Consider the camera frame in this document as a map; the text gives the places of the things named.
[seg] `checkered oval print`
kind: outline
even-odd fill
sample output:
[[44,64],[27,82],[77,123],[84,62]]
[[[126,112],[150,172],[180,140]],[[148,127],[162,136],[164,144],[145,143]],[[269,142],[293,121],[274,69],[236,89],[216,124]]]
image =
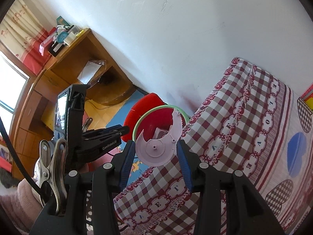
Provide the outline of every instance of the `checkered oval print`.
[[312,128],[312,117],[311,117],[312,110],[301,98],[297,100],[297,104],[298,104],[298,115],[302,129],[306,133],[308,133]]
[[267,205],[277,217],[281,212],[283,203],[285,203],[291,196],[293,190],[293,183],[290,179],[284,180],[271,190],[265,197]]

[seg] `white paper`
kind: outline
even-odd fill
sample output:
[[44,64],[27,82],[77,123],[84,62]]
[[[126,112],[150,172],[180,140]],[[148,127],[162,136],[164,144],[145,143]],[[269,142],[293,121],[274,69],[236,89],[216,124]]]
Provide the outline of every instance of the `white paper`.
[[77,79],[83,84],[88,84],[88,82],[92,79],[100,67],[100,64],[88,62]]

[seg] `alarm clock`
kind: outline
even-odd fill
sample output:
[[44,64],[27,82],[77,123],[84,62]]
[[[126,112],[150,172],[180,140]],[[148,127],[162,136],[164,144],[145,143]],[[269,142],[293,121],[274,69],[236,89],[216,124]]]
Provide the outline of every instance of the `alarm clock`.
[[57,42],[62,44],[67,36],[68,36],[67,32],[61,32],[57,37]]

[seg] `window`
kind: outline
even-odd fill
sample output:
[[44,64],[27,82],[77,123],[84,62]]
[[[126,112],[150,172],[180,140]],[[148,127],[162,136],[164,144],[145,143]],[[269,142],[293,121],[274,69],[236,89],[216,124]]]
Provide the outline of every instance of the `window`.
[[0,117],[8,134],[15,106],[28,79],[0,51]]

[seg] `wooden desk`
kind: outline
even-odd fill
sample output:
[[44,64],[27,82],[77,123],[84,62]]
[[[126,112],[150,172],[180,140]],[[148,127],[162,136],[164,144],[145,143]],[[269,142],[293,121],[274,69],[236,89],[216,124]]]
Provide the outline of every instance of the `wooden desk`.
[[[53,137],[53,132],[41,121],[46,106],[55,106],[59,93],[71,84],[79,84],[77,77],[88,61],[102,59],[106,60],[107,66],[101,70],[109,80],[87,90],[86,98],[106,106],[120,103],[135,89],[90,29],[86,29],[70,47],[63,48],[56,57],[52,57],[40,74],[26,84],[13,115],[10,139],[31,176],[39,158],[40,141]],[[23,179],[15,163],[12,174]]]

